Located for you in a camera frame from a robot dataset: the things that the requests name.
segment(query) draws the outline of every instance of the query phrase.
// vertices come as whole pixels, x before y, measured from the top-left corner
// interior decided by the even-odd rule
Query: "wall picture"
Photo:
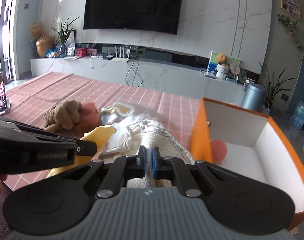
[[[281,9],[285,10],[297,20],[301,20],[301,7],[294,0],[281,0]]]

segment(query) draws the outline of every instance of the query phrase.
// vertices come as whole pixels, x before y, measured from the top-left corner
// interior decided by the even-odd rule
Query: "purple carpet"
[[[2,207],[5,199],[10,195],[12,191],[4,183],[2,183],[2,187],[3,187],[3,194],[0,196],[0,240],[5,239],[11,232],[4,219]]]

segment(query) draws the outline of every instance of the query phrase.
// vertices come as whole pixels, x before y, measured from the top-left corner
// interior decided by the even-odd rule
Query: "white cloth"
[[[116,158],[126,155],[137,155],[140,145],[147,149],[146,177],[132,179],[127,187],[169,187],[168,180],[153,179],[151,149],[159,147],[161,156],[177,157],[186,164],[194,164],[190,152],[185,149],[161,123],[152,120],[148,114],[129,116],[113,125],[117,129],[108,141],[107,152],[100,155],[105,163],[112,163]]]

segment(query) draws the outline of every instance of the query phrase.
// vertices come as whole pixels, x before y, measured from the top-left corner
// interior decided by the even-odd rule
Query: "white logo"
[[[39,160],[67,158],[67,153],[49,153],[49,154],[42,154],[42,153],[39,153],[39,154],[37,155],[37,158],[38,158]]]
[[[148,189],[148,190],[147,190],[147,191],[145,191],[144,193],[145,193],[145,195],[150,196],[150,195],[152,195],[152,194],[153,194],[153,191],[152,191],[152,190],[150,190],[150,189]]]

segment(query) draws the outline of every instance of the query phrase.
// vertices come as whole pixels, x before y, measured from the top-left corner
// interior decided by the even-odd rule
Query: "white router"
[[[131,52],[131,48],[127,51],[128,52],[128,57],[126,58],[124,55],[124,46],[120,47],[120,55],[119,57],[117,56],[117,47],[115,46],[115,58],[111,59],[111,61],[119,61],[119,62],[128,62],[129,61],[129,57],[130,57],[130,52]]]

